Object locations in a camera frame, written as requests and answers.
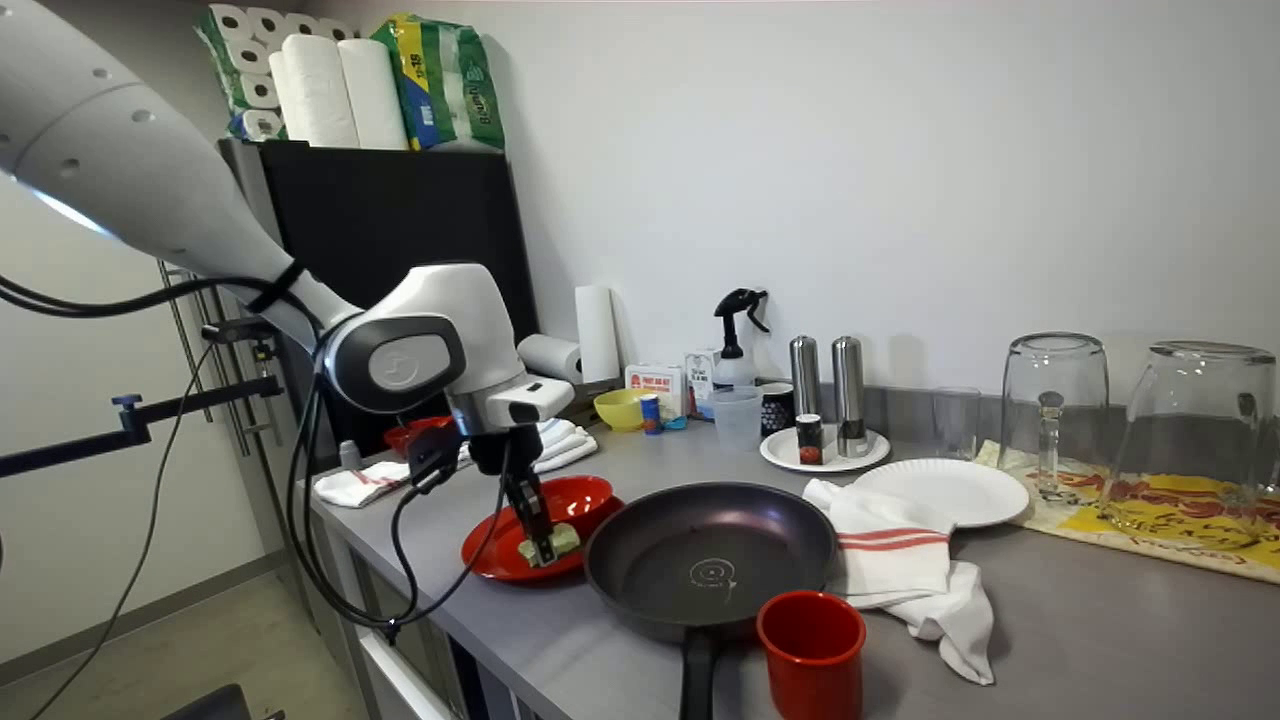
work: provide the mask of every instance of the red cup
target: red cup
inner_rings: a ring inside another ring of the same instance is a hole
[[[845,598],[779,593],[758,615],[774,706],[786,720],[856,720],[866,710],[866,615]]]

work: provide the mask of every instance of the gray countertop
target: gray countertop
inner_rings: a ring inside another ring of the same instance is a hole
[[[551,472],[595,472],[626,501],[698,482],[806,487],[752,448],[722,448],[707,430],[680,438],[600,438],[603,452]],[[498,482],[462,472],[403,515],[403,549],[434,601],[462,574],[462,542],[492,513]],[[328,513],[378,574],[403,586],[388,543],[391,501]],[[953,551],[984,568],[998,606],[998,685],[953,678],[904,623],[868,615],[866,715],[1277,715],[1280,588],[1069,543],[1025,530],[961,534]],[[542,715],[680,715],[680,650],[626,627],[579,580],[510,588],[468,580],[438,623]],[[775,715],[760,652],[731,652],[716,673],[716,715]]]

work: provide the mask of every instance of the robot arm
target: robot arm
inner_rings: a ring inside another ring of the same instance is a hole
[[[115,241],[199,276],[277,285],[293,257],[253,219],[216,147],[115,58],[38,0],[0,0],[0,171],[105,224]],[[302,271],[260,316],[316,353],[328,385],[374,418],[446,394],[481,469],[503,493],[542,560],[551,530],[531,476],[537,420],[572,387],[531,381],[512,316],[481,266],[434,266],[362,313]]]

